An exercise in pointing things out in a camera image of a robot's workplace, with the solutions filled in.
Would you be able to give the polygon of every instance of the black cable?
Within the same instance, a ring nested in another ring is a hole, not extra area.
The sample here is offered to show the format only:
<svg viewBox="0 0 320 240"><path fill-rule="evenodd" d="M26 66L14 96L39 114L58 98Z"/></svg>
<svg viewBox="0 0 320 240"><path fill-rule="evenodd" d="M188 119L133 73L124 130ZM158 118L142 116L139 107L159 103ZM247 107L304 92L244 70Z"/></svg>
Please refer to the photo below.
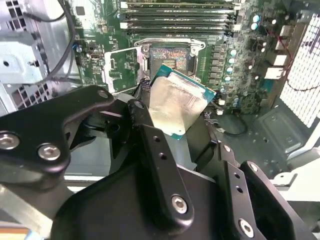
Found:
<svg viewBox="0 0 320 240"><path fill-rule="evenodd" d="M63 0L57 0L61 6L61 8L63 9L63 12L65 14L68 26L70 28L71 31L71 38L70 41L61 57L61 59L59 60L59 62L56 64L56 66L54 67L54 69L48 74L48 76L46 76L43 80L37 82L37 84L41 84L43 82L46 82L48 80L51 80L58 72L59 70L63 67L64 63L66 62L69 53L72 51L72 47L74 44L74 41L76 39L76 29L75 29L75 25L72 19L72 16L70 14L70 12L68 12L67 7L63 4Z"/></svg>
<svg viewBox="0 0 320 240"><path fill-rule="evenodd" d="M243 134L246 134L248 132L248 125L247 123L245 122L245 120L243 120L243 118L240 116L240 115L236 115L240 122L242 123L242 125L244 126L244 129L243 131L239 132L239 133L231 133L231 132L228 132L228 131L225 131L224 134L227 135L227 136L230 136L230 137L239 137Z"/></svg>
<svg viewBox="0 0 320 240"><path fill-rule="evenodd" d="M81 84L81 80L80 79L75 79L75 78L70 78L70 74L71 74L71 70L72 70L72 65L74 64L74 57L75 57L75 53L73 51L71 51L70 53L70 64L69 64L69 69L68 72L66 73L66 75L64 77L60 77L60 78L53 78L53 81L56 82L66 82L66 83L72 83L72 84Z"/></svg>
<svg viewBox="0 0 320 240"><path fill-rule="evenodd" d="M34 15L32 13L28 13L28 12L24 12L23 16L27 17L29 19L35 20L37 22L40 22L40 23L41 22L54 23L54 22L57 22L57 21L60 21L61 19L63 19L66 16L66 14L63 12L60 16L58 16L57 18L54 18L54 19L43 19L43 18L41 18L39 16L36 16L36 15Z"/></svg>
<svg viewBox="0 0 320 240"><path fill-rule="evenodd" d="M236 116L239 118L239 121L242 123L243 125L243 131L239 132L239 133L231 133L231 132L228 132L226 131L225 129L223 129L218 122L211 122L211 121L208 121L209 123L213 124L215 126L215 128L217 129L217 131L219 131L220 133L224 133L225 135L227 136L230 136L230 137L239 137L241 135L244 135L248 132L248 125L247 123L243 120L243 118L239 115L239 114L236 114Z"/></svg>

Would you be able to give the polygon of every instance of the bolt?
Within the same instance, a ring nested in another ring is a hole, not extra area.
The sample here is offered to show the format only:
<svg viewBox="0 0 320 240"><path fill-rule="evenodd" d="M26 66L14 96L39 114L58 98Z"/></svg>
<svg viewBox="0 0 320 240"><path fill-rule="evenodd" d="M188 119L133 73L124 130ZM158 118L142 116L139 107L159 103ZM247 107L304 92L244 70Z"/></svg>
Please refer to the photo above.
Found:
<svg viewBox="0 0 320 240"><path fill-rule="evenodd" d="M135 101L134 102L134 105L136 105L138 108L140 108L140 109L143 109L144 108L144 105L141 103L141 102L139 102L139 101Z"/></svg>
<svg viewBox="0 0 320 240"><path fill-rule="evenodd" d="M254 230L252 228L252 226L244 219L240 218L239 219L239 226L241 228L241 230L243 231L243 233L245 235L247 235L249 238L253 238L255 233Z"/></svg>
<svg viewBox="0 0 320 240"><path fill-rule="evenodd" d="M20 143L19 138L11 133L0 134L0 149L11 150L15 149Z"/></svg>
<svg viewBox="0 0 320 240"><path fill-rule="evenodd" d="M108 94L103 90L99 90L98 94L100 95L100 97L103 97L104 99L107 99L109 97Z"/></svg>
<svg viewBox="0 0 320 240"><path fill-rule="evenodd" d="M38 150L38 155L40 158L48 161L56 160L60 157L60 150L55 145L45 144L41 146Z"/></svg>
<svg viewBox="0 0 320 240"><path fill-rule="evenodd" d="M82 47L81 46L77 46L75 50L79 54L82 53Z"/></svg>
<svg viewBox="0 0 320 240"><path fill-rule="evenodd" d="M253 171L258 172L258 168L253 163L250 163L250 167L253 169Z"/></svg>
<svg viewBox="0 0 320 240"><path fill-rule="evenodd" d="M185 214L188 210L186 201L180 196L173 196L171 203L174 209L180 214Z"/></svg>
<svg viewBox="0 0 320 240"><path fill-rule="evenodd" d="M230 147L228 147L227 145L223 145L224 149L227 151L227 152L231 152L231 149Z"/></svg>

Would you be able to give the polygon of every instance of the screw hole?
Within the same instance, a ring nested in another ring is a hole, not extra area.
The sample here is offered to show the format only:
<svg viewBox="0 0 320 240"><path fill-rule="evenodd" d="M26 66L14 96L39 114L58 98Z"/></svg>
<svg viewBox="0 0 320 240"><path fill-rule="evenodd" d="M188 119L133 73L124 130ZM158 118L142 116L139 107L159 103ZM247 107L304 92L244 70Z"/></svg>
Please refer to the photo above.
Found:
<svg viewBox="0 0 320 240"><path fill-rule="evenodd" d="M111 133L111 134L118 132L119 129L120 129L120 126L118 124L110 124L107 126L107 131L108 133Z"/></svg>
<svg viewBox="0 0 320 240"><path fill-rule="evenodd" d="M236 186L235 188L238 190L238 192L239 192L239 193L241 193L241 194L243 194L243 193L244 193L244 191L242 190L242 188L241 188L241 187Z"/></svg>
<svg viewBox="0 0 320 240"><path fill-rule="evenodd" d="M154 136L154 137L153 137L153 140L155 140L157 143L160 142L160 138L158 138L157 136Z"/></svg>
<svg viewBox="0 0 320 240"><path fill-rule="evenodd" d="M166 160L167 159L167 156L164 154L164 153L159 153L159 157L162 159L162 160Z"/></svg>
<svg viewBox="0 0 320 240"><path fill-rule="evenodd" d="M245 229L246 231L248 231L249 233L251 232L250 227L248 227L247 225L244 225L244 229Z"/></svg>

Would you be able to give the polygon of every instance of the capacitor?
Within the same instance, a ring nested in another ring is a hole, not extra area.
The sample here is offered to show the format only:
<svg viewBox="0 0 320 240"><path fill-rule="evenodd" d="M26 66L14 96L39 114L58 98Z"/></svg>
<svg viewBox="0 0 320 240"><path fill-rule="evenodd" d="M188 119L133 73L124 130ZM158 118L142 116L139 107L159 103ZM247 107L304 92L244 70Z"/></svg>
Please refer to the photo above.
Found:
<svg viewBox="0 0 320 240"><path fill-rule="evenodd" d="M231 66L227 66L225 70L228 74L231 74L234 71L234 69Z"/></svg>
<svg viewBox="0 0 320 240"><path fill-rule="evenodd" d="M225 80L226 82L229 82L229 81L231 80L231 77L227 75L227 76L224 77L224 80Z"/></svg>
<svg viewBox="0 0 320 240"><path fill-rule="evenodd" d="M258 24L257 23L252 23L251 24L251 30L256 30L258 28Z"/></svg>
<svg viewBox="0 0 320 240"><path fill-rule="evenodd" d="M277 19L274 19L272 17L268 17L266 19L266 21L269 23L269 24L272 24L272 25L275 25L277 23Z"/></svg>
<svg viewBox="0 0 320 240"><path fill-rule="evenodd" d="M244 64L244 66L245 66L245 68L248 69L248 70L251 70L251 69L253 68L251 62L246 62L246 63Z"/></svg>
<svg viewBox="0 0 320 240"><path fill-rule="evenodd" d="M77 46L75 50L79 54L82 53L82 47L81 46Z"/></svg>
<svg viewBox="0 0 320 240"><path fill-rule="evenodd" d="M228 59L228 63L230 64L234 64L236 62L236 59L234 59L233 57Z"/></svg>
<svg viewBox="0 0 320 240"><path fill-rule="evenodd" d="M254 80L258 80L258 79L259 79L259 75L257 75L256 73L253 73L253 74L252 74L252 78L253 78Z"/></svg>
<svg viewBox="0 0 320 240"><path fill-rule="evenodd" d="M254 23L259 22L259 20L260 20L259 15L254 15L253 18L252 18L252 22L254 22Z"/></svg>
<svg viewBox="0 0 320 240"><path fill-rule="evenodd" d="M266 48L263 47L262 45L258 45L258 50L261 52L261 53L264 53L266 51Z"/></svg>
<svg viewBox="0 0 320 240"><path fill-rule="evenodd" d="M259 43L259 45L261 45L263 47L267 46L267 42L262 39L260 39L258 43Z"/></svg>
<svg viewBox="0 0 320 240"><path fill-rule="evenodd" d="M233 99L233 102L237 104L239 102L239 97L235 96L235 98Z"/></svg>
<svg viewBox="0 0 320 240"><path fill-rule="evenodd" d="M232 49L232 50L230 50L230 55L232 56L232 57L234 57L234 56L236 56L237 55L237 50L235 50L235 49Z"/></svg>
<svg viewBox="0 0 320 240"><path fill-rule="evenodd" d="M222 94L225 94L225 93L226 93L226 89L224 88L224 86L222 86L222 87L220 88L220 93L222 93Z"/></svg>

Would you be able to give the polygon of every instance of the electronic component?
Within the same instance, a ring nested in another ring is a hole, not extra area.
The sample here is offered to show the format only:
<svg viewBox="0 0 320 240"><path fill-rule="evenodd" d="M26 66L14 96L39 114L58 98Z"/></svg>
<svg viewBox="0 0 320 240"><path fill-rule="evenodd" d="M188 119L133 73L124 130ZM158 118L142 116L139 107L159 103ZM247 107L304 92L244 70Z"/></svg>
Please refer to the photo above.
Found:
<svg viewBox="0 0 320 240"><path fill-rule="evenodd" d="M266 55L266 59L273 66L284 66L286 64L287 57L288 56L286 54L279 54L274 51L270 51Z"/></svg>
<svg viewBox="0 0 320 240"><path fill-rule="evenodd" d="M288 36L290 36L292 34L293 30L294 30L294 26L283 25L281 30L280 30L279 36L280 37L288 37Z"/></svg>
<svg viewBox="0 0 320 240"><path fill-rule="evenodd" d="M190 38L146 38L134 45L140 47L137 48L138 80L152 80L162 64L192 77L197 72L199 51L206 46Z"/></svg>
<svg viewBox="0 0 320 240"><path fill-rule="evenodd" d="M260 70L261 76L264 79L274 79L278 80L283 76L284 68L283 67L273 67L265 64Z"/></svg>

